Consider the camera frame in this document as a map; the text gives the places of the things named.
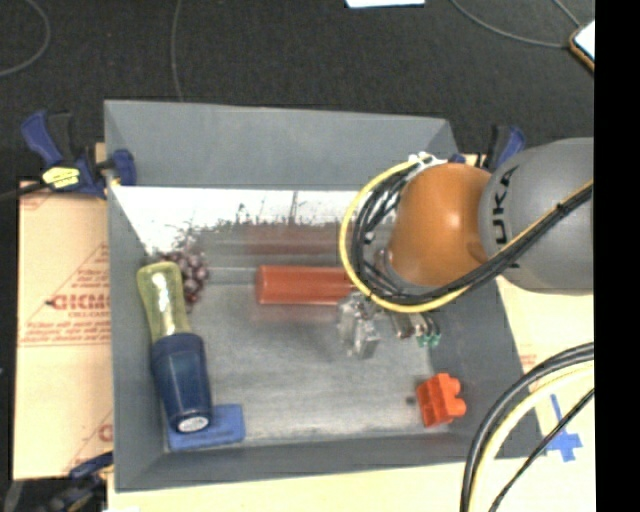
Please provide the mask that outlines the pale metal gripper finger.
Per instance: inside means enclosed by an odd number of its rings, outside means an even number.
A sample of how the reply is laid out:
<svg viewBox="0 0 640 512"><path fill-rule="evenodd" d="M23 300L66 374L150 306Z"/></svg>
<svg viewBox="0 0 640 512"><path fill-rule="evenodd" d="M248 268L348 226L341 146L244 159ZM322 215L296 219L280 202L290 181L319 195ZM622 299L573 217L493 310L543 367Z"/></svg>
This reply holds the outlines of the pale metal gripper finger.
<svg viewBox="0 0 640 512"><path fill-rule="evenodd" d="M338 303L337 329L346 346L363 346L370 328L371 314L363 297L352 293Z"/></svg>
<svg viewBox="0 0 640 512"><path fill-rule="evenodd" d="M373 321L357 320L349 337L350 355L360 360L374 356L380 342L379 332Z"/></svg>

